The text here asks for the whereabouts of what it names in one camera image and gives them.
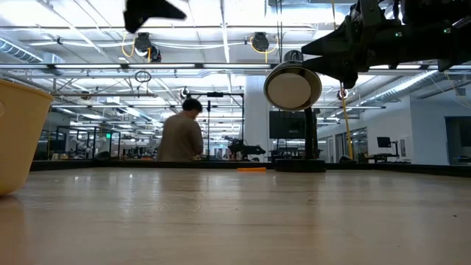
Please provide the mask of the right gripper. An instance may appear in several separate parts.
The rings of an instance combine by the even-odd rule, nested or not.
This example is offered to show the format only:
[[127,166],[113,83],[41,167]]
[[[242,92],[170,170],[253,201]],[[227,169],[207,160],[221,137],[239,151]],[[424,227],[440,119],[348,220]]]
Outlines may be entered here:
[[388,19],[379,4],[383,0],[357,0],[350,13],[333,32],[305,44],[303,54],[328,56],[349,52],[349,61],[340,57],[317,57],[302,62],[302,67],[338,80],[351,89],[358,73],[373,66],[396,69],[400,64],[393,54],[402,37],[398,18]]

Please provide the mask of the long ceiling light bar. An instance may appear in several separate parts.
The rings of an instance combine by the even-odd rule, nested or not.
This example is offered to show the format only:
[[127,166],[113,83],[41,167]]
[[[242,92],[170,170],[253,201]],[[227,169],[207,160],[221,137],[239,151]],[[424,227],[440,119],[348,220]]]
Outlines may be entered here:
[[0,64],[0,69],[273,69],[276,64],[269,63],[102,63],[102,64]]

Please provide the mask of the large black wall monitor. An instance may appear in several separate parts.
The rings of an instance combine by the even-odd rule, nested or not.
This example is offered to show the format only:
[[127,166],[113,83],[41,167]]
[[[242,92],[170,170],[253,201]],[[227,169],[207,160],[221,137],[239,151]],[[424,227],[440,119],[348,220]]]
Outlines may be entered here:
[[301,139],[305,137],[303,112],[270,111],[269,137],[271,139]]

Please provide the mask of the yellow plastic bin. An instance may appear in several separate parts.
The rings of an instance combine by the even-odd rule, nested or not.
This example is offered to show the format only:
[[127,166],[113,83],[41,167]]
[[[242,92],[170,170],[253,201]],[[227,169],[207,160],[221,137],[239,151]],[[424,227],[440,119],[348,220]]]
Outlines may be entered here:
[[0,196],[29,175],[53,96],[0,79]]

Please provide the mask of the person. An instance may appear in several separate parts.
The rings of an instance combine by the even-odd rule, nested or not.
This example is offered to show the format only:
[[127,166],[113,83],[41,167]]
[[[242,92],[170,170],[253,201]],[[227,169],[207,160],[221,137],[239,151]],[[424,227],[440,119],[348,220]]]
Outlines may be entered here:
[[186,99],[183,110],[167,118],[157,151],[160,162],[192,162],[203,153],[202,131],[196,117],[202,112],[197,99]]

